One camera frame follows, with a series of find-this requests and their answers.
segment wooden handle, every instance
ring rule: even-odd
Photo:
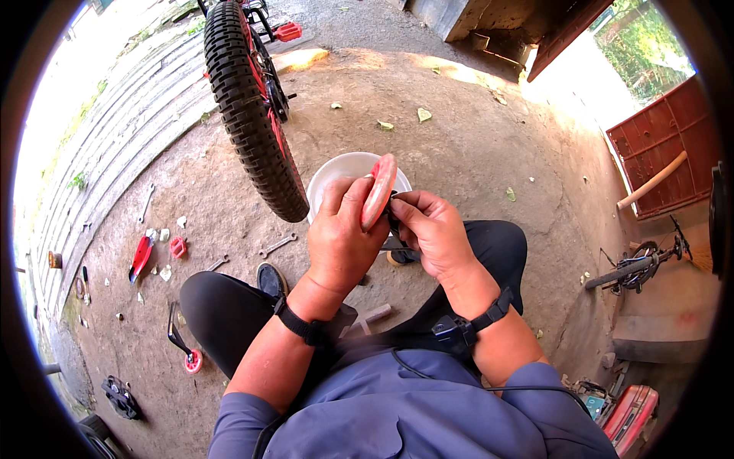
[[[677,156],[677,158],[673,159],[673,161],[669,165],[667,165],[663,170],[656,173],[654,177],[646,181],[640,188],[636,189],[631,195],[617,202],[617,209],[622,210],[625,207],[632,204],[633,202],[635,202],[636,200],[645,196],[648,192],[650,192],[650,190],[658,186],[660,182],[662,182],[670,174],[672,174],[674,170],[678,169],[678,166],[680,166],[683,163],[683,161],[685,161],[687,158],[688,158],[688,154],[686,153],[686,151],[685,150],[681,151],[680,154]]]

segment wrench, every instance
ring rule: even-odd
[[[270,254],[270,253],[271,253],[271,252],[272,252],[273,250],[275,250],[275,249],[277,249],[277,248],[279,248],[279,247],[282,247],[282,246],[284,246],[284,245],[288,244],[288,243],[289,243],[290,241],[295,241],[296,239],[298,239],[298,236],[296,236],[296,234],[295,234],[295,233],[291,233],[291,235],[290,235],[290,236],[286,237],[286,238],[285,238],[285,239],[283,239],[282,241],[280,241],[280,242],[276,242],[275,244],[271,245],[271,246],[270,246],[270,247],[268,247],[267,249],[263,249],[263,250],[260,250],[260,251],[259,251],[258,253],[260,254],[260,256],[261,256],[261,257],[263,257],[263,259],[266,259],[266,258],[268,258],[268,255],[269,255],[269,254]]]
[[[156,186],[153,184],[150,184],[148,187],[148,197],[145,199],[145,203],[142,205],[142,211],[140,211],[140,217],[138,217],[138,223],[142,223],[143,218],[145,218],[145,211],[148,209],[148,203],[150,203],[150,196],[153,194],[153,191],[156,189]]]
[[[206,268],[206,270],[214,271],[216,268],[222,266],[224,263],[227,263],[228,261],[229,261],[229,256],[225,253],[224,255],[220,256],[219,259],[214,262],[214,264]]]

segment white bowl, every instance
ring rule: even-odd
[[[313,222],[314,217],[319,212],[321,201],[324,198],[324,188],[326,185],[340,177],[363,177],[370,173],[372,166],[380,158],[374,153],[366,151],[353,151],[344,153],[335,158],[330,159],[316,171],[306,190],[306,198],[311,206],[308,211],[308,224]],[[393,189],[398,193],[412,191],[410,182],[403,171],[398,167],[398,173],[395,177],[395,186]]]

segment shoe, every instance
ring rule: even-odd
[[[288,295],[288,284],[286,278],[277,270],[277,268],[267,261],[263,261],[258,265],[258,289],[267,293],[273,298],[285,297]]]
[[[388,261],[393,266],[404,266],[420,259],[420,254],[412,250],[390,250],[388,252]]]

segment pink training wheel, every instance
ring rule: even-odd
[[[364,232],[369,231],[382,215],[385,204],[390,198],[390,192],[393,191],[395,177],[398,174],[398,163],[395,161],[395,156],[390,153],[384,155],[372,167],[370,174],[374,177],[374,185],[367,196],[360,218]]]
[[[198,349],[192,349],[191,354],[194,356],[194,361],[189,362],[189,356],[184,357],[183,364],[186,367],[186,372],[190,375],[194,375],[201,369],[201,364],[204,360],[201,358],[201,352]]]

